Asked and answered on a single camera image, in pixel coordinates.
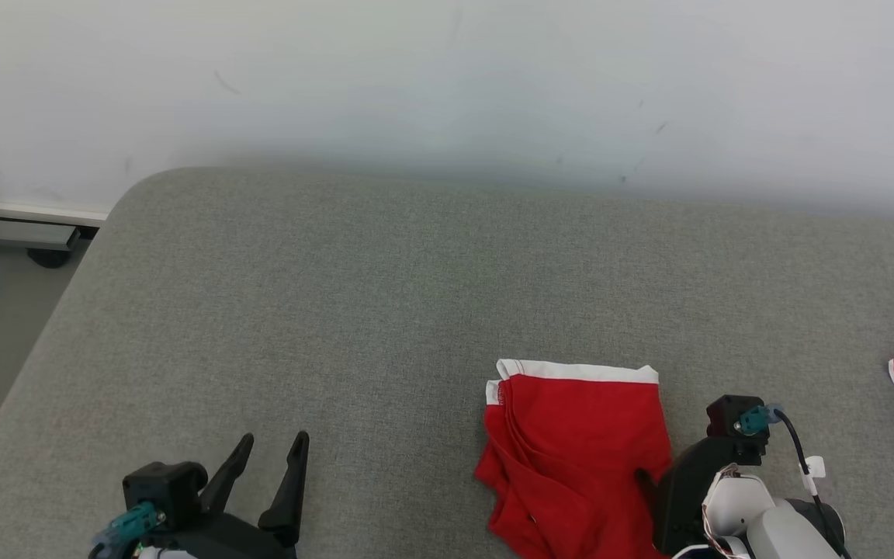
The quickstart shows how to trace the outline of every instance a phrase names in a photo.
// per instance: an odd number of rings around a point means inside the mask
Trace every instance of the gray fabric surface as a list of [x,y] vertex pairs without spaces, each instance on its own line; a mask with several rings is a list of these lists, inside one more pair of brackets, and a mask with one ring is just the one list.
[[[660,372],[675,452],[781,402],[855,558],[894,556],[894,222],[186,169],[120,202],[0,411],[0,557],[84,557],[152,460],[312,435],[300,556],[507,557],[472,478],[496,358]],[[760,468],[804,498],[788,435]]]

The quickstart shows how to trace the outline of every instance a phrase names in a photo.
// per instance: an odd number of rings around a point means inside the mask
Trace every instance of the black wheel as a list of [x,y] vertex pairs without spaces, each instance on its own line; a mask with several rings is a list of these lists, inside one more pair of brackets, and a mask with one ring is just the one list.
[[26,255],[44,268],[60,268],[71,258],[69,251],[51,251],[48,248],[28,248]]
[[[823,539],[826,539],[826,543],[830,547],[837,550],[840,549],[841,545],[844,545],[844,538],[847,536],[844,532],[844,523],[840,520],[840,513],[833,506],[824,502],[823,512],[820,512],[815,503],[805,502],[805,500],[801,499],[785,500],[792,506],[792,509],[795,509],[796,512],[805,516],[806,520],[809,520],[809,523],[816,528],[816,531],[822,535]],[[826,523],[830,524],[830,530],[833,530],[833,533],[826,531],[826,525],[823,523],[824,516],[826,517]]]

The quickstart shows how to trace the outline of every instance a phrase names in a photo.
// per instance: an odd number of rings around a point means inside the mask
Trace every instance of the cable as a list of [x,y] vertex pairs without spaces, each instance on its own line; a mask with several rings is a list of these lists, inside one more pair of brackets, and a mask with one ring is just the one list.
[[[774,410],[774,416],[778,417],[781,422],[784,422],[785,427],[788,428],[788,434],[792,436],[792,443],[795,445],[795,453],[799,455],[799,464],[802,466],[802,473],[808,474],[809,465],[806,464],[806,454],[802,452],[802,442],[799,442],[799,434],[795,432],[795,427],[792,427],[792,420],[790,420],[782,410]],[[851,559],[851,555],[847,552],[847,548],[844,547],[844,542],[840,541],[840,538],[837,537],[837,532],[833,531],[833,528],[830,527],[830,521],[826,519],[826,513],[823,512],[823,502],[820,500],[820,496],[813,495],[813,502],[816,503],[816,509],[819,510],[819,517],[823,520],[823,530],[826,531],[826,533],[823,534],[823,537],[833,539],[834,542],[837,542],[837,547],[840,548],[837,550],[837,553],[840,553],[841,557],[844,557],[844,559]]]
[[95,559],[95,557],[99,556],[99,553],[102,553],[102,550],[106,548],[106,545],[102,542],[99,542],[92,548],[92,551],[88,552],[88,559]]

